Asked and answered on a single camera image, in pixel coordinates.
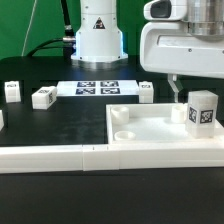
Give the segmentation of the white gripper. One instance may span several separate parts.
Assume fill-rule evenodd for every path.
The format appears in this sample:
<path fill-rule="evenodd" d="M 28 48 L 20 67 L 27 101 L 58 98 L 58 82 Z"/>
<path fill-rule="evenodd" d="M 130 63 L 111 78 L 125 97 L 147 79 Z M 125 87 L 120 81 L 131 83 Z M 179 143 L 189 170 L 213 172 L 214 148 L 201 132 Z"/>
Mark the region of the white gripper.
<path fill-rule="evenodd" d="M 178 103 L 178 75 L 224 79 L 224 0 L 152 0 L 140 38 L 140 64 L 167 73 Z"/>

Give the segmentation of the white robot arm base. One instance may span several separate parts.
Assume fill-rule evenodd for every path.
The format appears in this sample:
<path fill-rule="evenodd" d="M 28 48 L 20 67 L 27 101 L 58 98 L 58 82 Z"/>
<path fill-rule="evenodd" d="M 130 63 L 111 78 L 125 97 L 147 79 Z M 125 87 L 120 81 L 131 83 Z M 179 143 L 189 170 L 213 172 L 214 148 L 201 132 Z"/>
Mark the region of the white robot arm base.
<path fill-rule="evenodd" d="M 116 0 L 80 0 L 81 26 L 76 32 L 72 62 L 87 69 L 110 69 L 123 64 L 123 33 L 117 26 Z"/>

